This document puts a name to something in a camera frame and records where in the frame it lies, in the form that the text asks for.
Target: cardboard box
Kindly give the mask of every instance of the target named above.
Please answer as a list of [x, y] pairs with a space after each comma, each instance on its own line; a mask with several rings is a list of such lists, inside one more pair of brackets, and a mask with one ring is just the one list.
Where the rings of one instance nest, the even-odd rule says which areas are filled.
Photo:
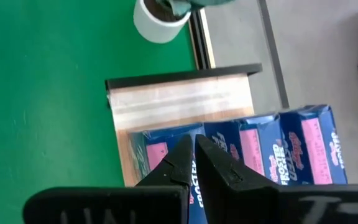
[[204, 123], [208, 138], [230, 153], [235, 159], [270, 180], [294, 184], [296, 174], [288, 170], [279, 114], [266, 114]]
[[[137, 164], [136, 166], [140, 170], [140, 179], [149, 174], [185, 134], [190, 134], [194, 150], [196, 134], [204, 134], [203, 124], [197, 123], [174, 128], [131, 133], [132, 148], [136, 149], [135, 156], [133, 157], [135, 159], [134, 164]], [[193, 156], [189, 224], [207, 224], [196, 172], [196, 162]]]
[[280, 116], [298, 183], [347, 184], [331, 107], [305, 106]]

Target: frosted flakes box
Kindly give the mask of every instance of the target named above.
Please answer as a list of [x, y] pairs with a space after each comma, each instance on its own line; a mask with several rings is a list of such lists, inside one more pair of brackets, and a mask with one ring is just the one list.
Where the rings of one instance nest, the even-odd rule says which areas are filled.
[[328, 105], [280, 113], [299, 184], [347, 184], [341, 144]]
[[207, 138], [254, 171], [281, 185], [296, 183], [293, 167], [287, 166], [279, 114], [204, 123], [204, 128]]
[[[149, 174], [185, 134], [190, 134], [193, 140], [194, 150], [196, 134], [204, 134], [203, 124], [198, 123], [130, 133], [130, 141], [134, 150], [134, 164], [136, 168], [140, 170], [140, 178], [143, 179]], [[196, 172], [196, 162], [193, 154], [189, 224], [207, 224]]]

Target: green surface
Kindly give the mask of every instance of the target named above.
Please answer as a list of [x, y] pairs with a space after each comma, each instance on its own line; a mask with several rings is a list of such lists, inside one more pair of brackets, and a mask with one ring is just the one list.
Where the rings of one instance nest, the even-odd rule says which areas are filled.
[[144, 40], [134, 0], [0, 1], [0, 223], [54, 186], [121, 186], [104, 80], [195, 69], [185, 27]]

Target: gray floor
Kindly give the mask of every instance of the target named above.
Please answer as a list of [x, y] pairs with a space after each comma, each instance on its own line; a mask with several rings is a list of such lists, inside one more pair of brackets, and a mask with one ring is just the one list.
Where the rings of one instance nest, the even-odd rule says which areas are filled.
[[[209, 7], [216, 65], [261, 62], [250, 77], [255, 112], [280, 109], [257, 0]], [[349, 183], [358, 183], [358, 1], [267, 0], [292, 108], [332, 105]]]

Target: pink label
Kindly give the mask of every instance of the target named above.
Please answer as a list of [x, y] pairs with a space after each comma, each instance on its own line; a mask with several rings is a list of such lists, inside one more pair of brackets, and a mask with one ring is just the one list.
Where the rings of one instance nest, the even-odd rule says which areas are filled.
[[259, 174], [265, 175], [260, 151], [258, 130], [240, 131], [242, 155], [244, 163]]
[[329, 171], [326, 148], [318, 118], [302, 121], [302, 129], [308, 148], [314, 184], [332, 184], [333, 180]]
[[149, 158], [150, 170], [154, 170], [168, 153], [167, 143], [165, 142], [149, 145], [146, 147], [146, 150], [147, 157]]

